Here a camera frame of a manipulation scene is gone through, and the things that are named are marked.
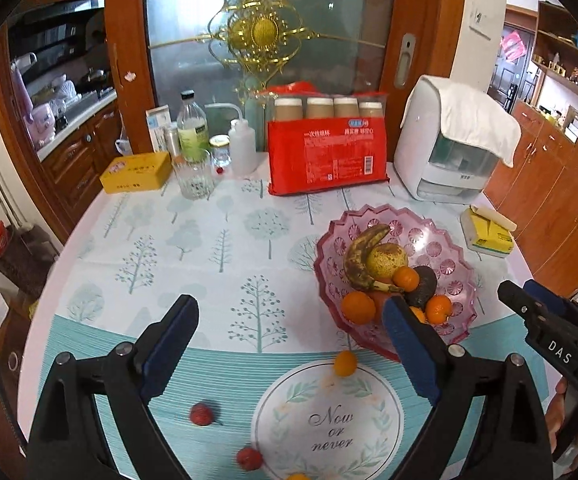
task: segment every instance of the glass bottle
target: glass bottle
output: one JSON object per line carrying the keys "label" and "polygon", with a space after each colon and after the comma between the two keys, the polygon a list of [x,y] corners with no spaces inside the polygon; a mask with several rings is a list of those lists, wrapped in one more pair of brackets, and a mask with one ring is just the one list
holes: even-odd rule
{"label": "glass bottle", "polygon": [[193,90],[182,92],[180,96],[182,97],[182,108],[178,114],[180,147],[186,158],[199,158],[203,150],[209,151],[207,116],[195,103]]}

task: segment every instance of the wooden shelf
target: wooden shelf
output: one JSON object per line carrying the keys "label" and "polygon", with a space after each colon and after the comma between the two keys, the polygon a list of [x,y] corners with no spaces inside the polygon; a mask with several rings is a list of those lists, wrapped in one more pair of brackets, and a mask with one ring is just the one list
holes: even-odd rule
{"label": "wooden shelf", "polygon": [[560,83],[563,87],[567,88],[568,90],[571,90],[574,94],[578,96],[577,84],[567,79],[566,77],[561,76],[559,73],[555,72],[555,70],[552,70],[547,66],[542,65],[541,63],[537,63],[537,65],[540,68],[540,70],[542,70],[547,75],[547,77],[554,79],[557,83]]}
{"label": "wooden shelf", "polygon": [[556,44],[559,44],[564,49],[566,49],[568,53],[572,54],[575,57],[578,57],[578,47],[576,47],[573,43],[569,43],[568,41],[557,37],[555,34],[551,34],[550,32],[546,32],[544,30],[538,30],[538,34],[547,36],[548,38],[550,38],[552,42],[556,42]]}

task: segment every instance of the silver screw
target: silver screw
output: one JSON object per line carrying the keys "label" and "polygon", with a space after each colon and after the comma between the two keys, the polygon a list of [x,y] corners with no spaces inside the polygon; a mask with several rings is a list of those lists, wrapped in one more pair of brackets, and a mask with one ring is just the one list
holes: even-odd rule
{"label": "silver screw", "polygon": [[125,341],[124,343],[119,343],[116,346],[116,353],[118,355],[123,356],[123,355],[127,355],[127,354],[131,353],[131,350],[133,350],[133,349],[134,349],[134,345]]}
{"label": "silver screw", "polygon": [[523,366],[524,357],[522,357],[520,354],[511,354],[511,362],[516,366]]}
{"label": "silver screw", "polygon": [[453,357],[464,357],[464,354],[466,352],[464,351],[464,348],[462,348],[460,345],[449,345],[449,353]]}
{"label": "silver screw", "polygon": [[67,364],[69,362],[69,359],[71,358],[72,355],[69,352],[60,352],[60,354],[56,356],[56,364],[57,365]]}

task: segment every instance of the orange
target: orange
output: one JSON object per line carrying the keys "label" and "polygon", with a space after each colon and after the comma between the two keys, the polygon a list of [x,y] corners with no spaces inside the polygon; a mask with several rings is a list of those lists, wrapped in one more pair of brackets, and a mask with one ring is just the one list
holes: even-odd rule
{"label": "orange", "polygon": [[427,322],[427,317],[425,316],[425,313],[422,312],[422,309],[418,308],[417,306],[410,306],[409,308],[411,309],[411,312],[413,312],[416,315],[419,322],[421,323]]}
{"label": "orange", "polygon": [[451,300],[444,295],[436,294],[433,298],[427,301],[425,307],[432,305],[432,307],[441,309],[442,312],[447,314],[447,316],[451,316],[453,314],[453,305],[451,304]]}
{"label": "orange", "polygon": [[375,303],[364,292],[354,290],[342,298],[340,310],[348,322],[364,325],[373,321]]}
{"label": "orange", "polygon": [[333,371],[339,377],[353,375],[358,367],[358,358],[350,350],[342,350],[333,361]]}
{"label": "orange", "polygon": [[393,273],[392,279],[405,292],[413,292],[420,284],[420,275],[411,267],[400,267]]}
{"label": "orange", "polygon": [[373,322],[376,323],[376,325],[381,325],[383,324],[384,302],[389,300],[389,298],[392,297],[392,294],[389,292],[381,292],[379,290],[372,290],[371,292],[367,292],[367,294],[375,304],[375,316],[373,316]]}
{"label": "orange", "polygon": [[425,306],[425,314],[427,314],[427,321],[432,325],[441,325],[449,317],[445,311],[444,304],[439,301],[429,300],[427,306]]}

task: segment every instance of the human hand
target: human hand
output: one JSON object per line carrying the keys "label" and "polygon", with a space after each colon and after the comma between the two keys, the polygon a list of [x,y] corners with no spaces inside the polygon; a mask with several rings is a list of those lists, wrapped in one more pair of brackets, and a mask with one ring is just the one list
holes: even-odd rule
{"label": "human hand", "polygon": [[[549,443],[551,444],[552,453],[556,449],[558,433],[565,421],[565,394],[567,386],[568,383],[566,382],[566,379],[562,377],[560,382],[556,385],[556,395],[549,403],[549,408],[547,408],[547,413],[544,416],[547,423],[547,429],[549,430]],[[573,471],[577,467],[578,455],[566,472]]]}

